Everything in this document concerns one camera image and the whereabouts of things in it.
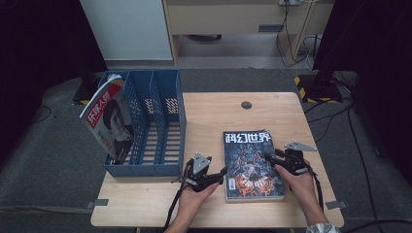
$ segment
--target sleeve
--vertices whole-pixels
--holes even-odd
[[[340,231],[330,223],[317,223],[308,226],[306,233],[340,233]]]

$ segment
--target person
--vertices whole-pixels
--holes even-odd
[[[110,100],[103,113],[103,122],[114,135],[115,154],[114,163],[122,164],[133,145],[133,127],[124,123],[121,108],[116,99]]]
[[[291,186],[299,208],[304,213],[307,223],[307,233],[336,233],[340,232],[335,226],[330,224],[318,203],[313,178],[309,172],[300,176],[294,176],[285,168],[275,165],[281,177]],[[194,192],[191,188],[185,188],[179,199],[178,213],[175,219],[169,224],[165,233],[187,232],[191,222],[199,211],[202,203],[217,189],[218,183],[208,186],[201,192]]]

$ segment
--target hand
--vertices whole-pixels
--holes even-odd
[[[299,203],[299,207],[305,214],[307,224],[313,225],[328,222],[321,206],[319,206],[312,175],[309,172],[305,172],[299,176],[294,176],[280,165],[275,165],[275,168],[281,177],[291,186],[292,192]]]
[[[190,186],[186,187],[179,198],[178,213],[165,232],[186,232],[203,202],[218,186],[218,183],[213,183],[201,192],[193,191]]]

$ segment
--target white wall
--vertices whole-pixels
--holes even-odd
[[[105,60],[172,60],[161,0],[81,0]]]

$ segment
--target magazine cover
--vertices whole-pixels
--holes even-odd
[[[110,154],[112,164],[124,163],[134,139],[123,85],[121,76],[111,75],[91,97],[80,115],[81,121]]]
[[[284,198],[279,173],[264,159],[274,153],[268,131],[223,133],[226,202],[256,202]]]

